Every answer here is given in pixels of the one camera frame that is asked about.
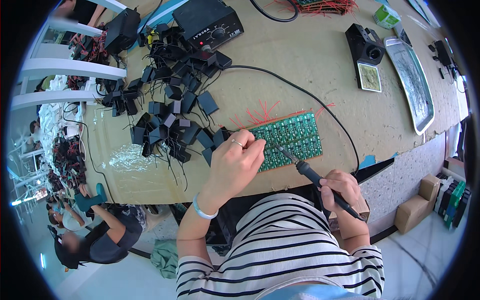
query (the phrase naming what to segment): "white bangle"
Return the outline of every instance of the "white bangle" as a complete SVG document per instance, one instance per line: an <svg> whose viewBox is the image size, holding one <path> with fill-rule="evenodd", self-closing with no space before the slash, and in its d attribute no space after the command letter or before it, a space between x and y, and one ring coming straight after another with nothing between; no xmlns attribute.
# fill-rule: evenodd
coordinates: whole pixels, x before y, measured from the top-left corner
<svg viewBox="0 0 480 300"><path fill-rule="evenodd" d="M218 215L218 209L216 210L216 213L213 214L213 215L207 215L206 213L204 213L203 211L201 211L201 209L198 207L198 203L197 203L197 196L198 196L199 193L197 193L195 195L195 197L193 198L193 208L195 208L195 211L197 212L197 214L199 216L201 216L202 218L204 219L213 219L214 217L216 217L216 215Z"/></svg>

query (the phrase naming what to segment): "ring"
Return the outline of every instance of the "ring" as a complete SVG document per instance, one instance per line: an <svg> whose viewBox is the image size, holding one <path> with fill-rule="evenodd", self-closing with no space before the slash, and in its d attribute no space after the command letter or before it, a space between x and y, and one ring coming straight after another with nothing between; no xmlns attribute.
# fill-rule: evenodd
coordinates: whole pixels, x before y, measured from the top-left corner
<svg viewBox="0 0 480 300"><path fill-rule="evenodd" d="M243 145L242 145L241 143L239 143L239 142L235 141L235 139L232 139L232 143L237 143L237 144L239 144L239 145L240 145L240 147L242 147L242 148L243 148Z"/></svg>

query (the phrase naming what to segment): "table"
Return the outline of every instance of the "table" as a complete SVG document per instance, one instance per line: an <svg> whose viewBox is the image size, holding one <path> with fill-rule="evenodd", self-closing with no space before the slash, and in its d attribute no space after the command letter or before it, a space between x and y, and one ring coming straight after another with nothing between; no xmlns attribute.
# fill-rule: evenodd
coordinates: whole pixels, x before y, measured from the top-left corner
<svg viewBox="0 0 480 300"><path fill-rule="evenodd" d="M128 6L131 1L121 2ZM218 50L232 58L233 64L268 69L309 90L325 104L334 103L332 112L350 133L360 162L366 161L361 166L367 166L411 150L457 124L460 121L459 93L448 77L441 79L438 72L440 63L432 59L433 53L428 49L430 43L442 38L440 32L431 29L402 0L392 0L390 3L401 15L403 27L423 65L434 101L435 120L425 136L415 134L403 87L387 54L378 65L382 92L358 89L344 32L352 23L374 29L381 39L393 36L394 32L375 24L372 14L380 7L379 3L368 0L356 2L360 10L355 11L355 16L299 16L293 22L278 23L262 16L247 1L225 0L237 12L245 33ZM142 7L148 5L139 5L138 10L144 16L146 13L141 11ZM155 7L156 4L150 5L149 11ZM148 64L146 60L142 61L142 57L147 53L147 47L136 47L129 52L127 82L141 77L143 68ZM268 107L280 101L270 116L281 117L310 108L317 111L321 107L301 91L271 75L254 70L225 70L208 91L220 108L212 114L215 121L212 128L216 126L214 130L219 128L218 124L230 130L237 129L229 119L236 121L235 114L243 124L248 123L250 117L245 110L262 110L259 99L266 101ZM154 100L163 102L163 98L163 93L157 90ZM148 101L151 101L149 95L145 96L142 112L147 111ZM109 109L100 108L88 107L85 122L90 129L93 161L96 168L105 173L114 201L132 204L191 201L207 180L209 166L204 158L190 151L192 158L184 165L187 183L176 161L172 169L168 169L166 163L140 155L140 146L131 144L128 128L122 130L128 126L126 115L113 118ZM137 122L142 112L133 117L133 123ZM188 118L201 124L193 114ZM320 175L334 168L353 171L357 165L353 148L335 120L324 111L317 121L317 127L324 154L309 160L312 168ZM197 152L203 150L199 142L189 147ZM86 165L87 182L91 189L97 182L105 182L101 174L93 172L89 159ZM287 166L257 174L239 196L309 183L293 166Z"/></svg>

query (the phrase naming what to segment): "green cloth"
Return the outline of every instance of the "green cloth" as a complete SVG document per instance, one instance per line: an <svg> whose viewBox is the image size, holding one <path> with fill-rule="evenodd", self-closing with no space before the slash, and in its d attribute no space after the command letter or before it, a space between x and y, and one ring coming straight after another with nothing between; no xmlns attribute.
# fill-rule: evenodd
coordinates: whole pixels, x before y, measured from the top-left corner
<svg viewBox="0 0 480 300"><path fill-rule="evenodd" d="M50 80L55 79L55 75L50 75L47 78L44 79L42 82L42 90L46 91L48 88L50 88Z"/></svg>
<svg viewBox="0 0 480 300"><path fill-rule="evenodd" d="M160 271L163 278L176 278L177 266L179 264L177 241L156 240L150 255L150 261Z"/></svg>

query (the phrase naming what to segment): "soldering iron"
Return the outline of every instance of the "soldering iron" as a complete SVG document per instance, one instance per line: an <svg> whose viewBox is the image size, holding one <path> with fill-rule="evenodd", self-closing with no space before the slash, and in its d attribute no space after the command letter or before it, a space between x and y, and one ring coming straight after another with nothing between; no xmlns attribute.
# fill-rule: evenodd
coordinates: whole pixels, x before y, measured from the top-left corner
<svg viewBox="0 0 480 300"><path fill-rule="evenodd" d="M275 148L277 148L286 157L291 159L292 163L295 165L295 167L297 168L297 171L301 175L305 175L305 177L307 177L311 182L313 182L315 186L317 186L318 188L322 188L322 185L320 184L320 179L322 179L323 177L321 177L314 170L312 170L309 163L296 158L290 152L285 150L284 147L280 145L275 144ZM353 210L353 208L347 203L347 201L345 201L345 199L343 199L343 197L339 193L337 193L334 190L332 190L332 192L333 192L334 201L335 203L338 204L338 206L343 208L345 211L347 211L349 214L351 214L354 218L358 220L361 220L363 222L367 220L364 216L359 215L355 210Z"/></svg>

